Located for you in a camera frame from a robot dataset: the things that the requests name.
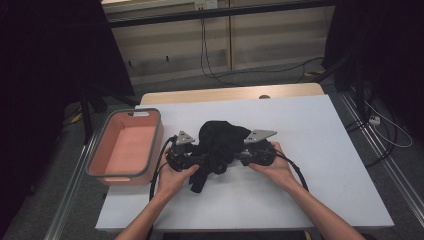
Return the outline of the black vest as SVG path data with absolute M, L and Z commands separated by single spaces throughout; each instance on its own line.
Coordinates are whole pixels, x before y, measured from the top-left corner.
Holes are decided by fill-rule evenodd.
M 220 175 L 226 172 L 234 155 L 244 147 L 244 140 L 251 131 L 235 126 L 228 121 L 207 121 L 199 131 L 199 144 L 191 155 L 203 157 L 200 168 L 190 177 L 191 191 L 200 193 L 210 173 Z

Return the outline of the black stand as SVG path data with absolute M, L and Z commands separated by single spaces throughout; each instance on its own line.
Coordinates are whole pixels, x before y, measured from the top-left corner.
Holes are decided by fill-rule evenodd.
M 93 135 L 90 108 L 97 113 L 104 113 L 107 110 L 107 104 L 104 96 L 111 97 L 129 106 L 136 106 L 138 102 L 129 97 L 113 92 L 96 84 L 82 84 L 80 86 L 80 106 L 84 125 L 84 143 L 87 144 Z
M 364 68 L 357 54 L 350 50 L 334 65 L 326 69 L 322 74 L 313 79 L 314 83 L 321 83 L 332 76 L 335 88 L 338 91 L 347 91 L 354 87 L 356 111 L 363 121 L 367 119 L 364 95 Z

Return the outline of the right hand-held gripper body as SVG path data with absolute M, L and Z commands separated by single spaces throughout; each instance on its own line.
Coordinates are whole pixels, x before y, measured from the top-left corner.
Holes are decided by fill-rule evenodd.
M 269 166 L 274 162 L 276 150 L 267 140 L 268 137 L 276 135 L 276 131 L 253 130 L 244 139 L 244 149 L 238 155 L 243 166 L 255 163 L 261 166 Z

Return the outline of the black metal crossbar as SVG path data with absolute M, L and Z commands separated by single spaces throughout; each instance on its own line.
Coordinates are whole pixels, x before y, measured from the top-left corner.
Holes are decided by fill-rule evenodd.
M 170 13 L 156 16 L 121 18 L 109 20 L 108 28 L 121 28 L 140 25 L 151 25 L 197 19 L 238 16 L 247 14 L 259 14 L 277 11 L 290 11 L 300 9 L 335 6 L 340 0 L 294 0 L 285 3 L 261 4 L 241 7 L 229 7 L 212 10 L 190 11 L 182 13 Z

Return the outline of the aluminium floor rail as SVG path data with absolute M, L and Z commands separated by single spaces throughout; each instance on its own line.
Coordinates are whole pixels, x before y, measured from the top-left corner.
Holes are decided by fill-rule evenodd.
M 69 213 L 74 204 L 83 176 L 83 172 L 85 171 L 88 155 L 94 146 L 94 138 L 95 136 L 92 135 L 90 138 L 84 140 L 83 148 L 79 155 L 76 167 L 71 175 L 65 193 L 55 212 L 55 215 L 44 237 L 44 240 L 60 240 Z
M 414 216 L 424 227 L 424 197 L 418 193 L 392 156 L 394 149 L 411 149 L 413 145 L 411 136 L 395 122 L 393 117 L 388 118 L 381 114 L 367 101 L 365 101 L 365 107 L 371 111 L 371 115 L 380 117 L 378 126 L 371 125 L 369 119 L 363 121 L 359 118 L 359 114 L 356 111 L 356 103 L 350 95 L 343 94 L 341 99 L 353 117 L 353 122 L 349 124 L 351 128 L 348 129 L 348 132 L 361 131 L 377 155 L 375 160 L 365 162 L 364 166 L 367 169 L 372 169 L 376 166 L 382 166 L 385 169 Z

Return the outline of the person's right hand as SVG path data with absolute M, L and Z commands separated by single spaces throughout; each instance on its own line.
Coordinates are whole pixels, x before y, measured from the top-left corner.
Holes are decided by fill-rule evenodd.
M 267 176 L 272 182 L 287 193 L 291 193 L 296 189 L 302 189 L 302 185 L 292 174 L 289 163 L 283 158 L 276 157 L 274 162 L 269 166 L 261 166 L 255 163 L 250 163 L 248 167 Z

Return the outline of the wooden table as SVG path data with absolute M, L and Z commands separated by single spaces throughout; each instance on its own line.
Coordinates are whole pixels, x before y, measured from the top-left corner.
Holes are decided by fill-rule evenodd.
M 259 99 L 261 95 L 269 95 L 271 98 L 285 98 L 323 94 L 324 91 L 318 83 L 297 83 L 147 93 L 141 98 L 140 104 L 153 105 Z

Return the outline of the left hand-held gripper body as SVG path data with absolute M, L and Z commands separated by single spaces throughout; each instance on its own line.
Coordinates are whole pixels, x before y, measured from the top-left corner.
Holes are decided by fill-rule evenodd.
M 201 158 L 192 156 L 195 139 L 184 131 L 180 131 L 172 138 L 172 145 L 169 148 L 166 160 L 169 166 L 178 172 L 189 169 L 193 165 L 200 165 Z

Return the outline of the black curtain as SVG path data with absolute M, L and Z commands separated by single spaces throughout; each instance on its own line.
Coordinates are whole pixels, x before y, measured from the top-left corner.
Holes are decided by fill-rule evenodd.
M 132 84 L 102 0 L 0 0 L 0 232 L 39 178 L 64 108 Z
M 424 0 L 339 0 L 322 65 L 335 72 L 338 90 L 357 77 L 357 67 L 406 126 L 424 141 Z

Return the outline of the pink basket with grey rim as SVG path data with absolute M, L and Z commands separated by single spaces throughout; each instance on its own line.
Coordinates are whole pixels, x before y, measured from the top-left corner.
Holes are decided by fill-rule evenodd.
M 163 132 L 161 114 L 155 108 L 112 112 L 94 143 L 86 173 L 109 186 L 149 184 Z

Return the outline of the person's left hand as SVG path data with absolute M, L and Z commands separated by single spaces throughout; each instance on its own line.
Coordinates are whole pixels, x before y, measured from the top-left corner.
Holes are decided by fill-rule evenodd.
M 193 165 L 178 172 L 168 165 L 165 158 L 161 159 L 160 167 L 158 189 L 154 198 L 166 202 L 169 202 L 178 193 L 184 182 L 199 169 L 198 165 Z

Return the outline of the white wall socket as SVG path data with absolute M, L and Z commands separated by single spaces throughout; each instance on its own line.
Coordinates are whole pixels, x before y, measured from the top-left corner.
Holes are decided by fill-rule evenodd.
M 194 6 L 196 10 L 211 10 L 218 8 L 217 0 L 195 0 Z

